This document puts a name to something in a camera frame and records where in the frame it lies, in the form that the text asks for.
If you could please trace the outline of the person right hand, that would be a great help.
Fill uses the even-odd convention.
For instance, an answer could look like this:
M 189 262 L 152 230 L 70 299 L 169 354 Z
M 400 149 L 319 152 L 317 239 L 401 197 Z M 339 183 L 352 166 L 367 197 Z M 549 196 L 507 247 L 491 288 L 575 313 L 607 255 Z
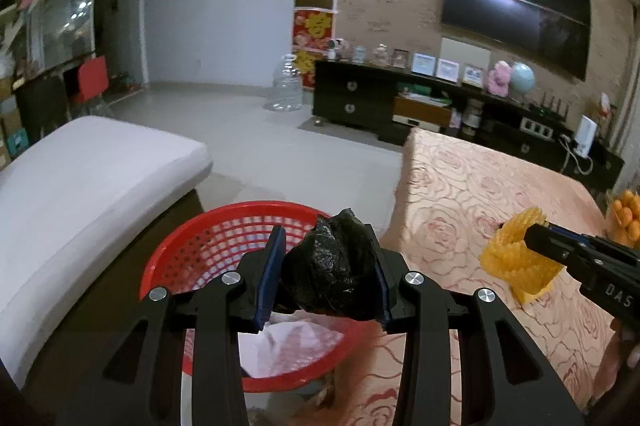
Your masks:
M 613 336 L 604 350 L 596 377 L 593 381 L 592 400 L 597 402 L 612 389 L 623 366 L 633 370 L 639 362 L 639 335 L 620 321 L 613 319 L 610 328 Z

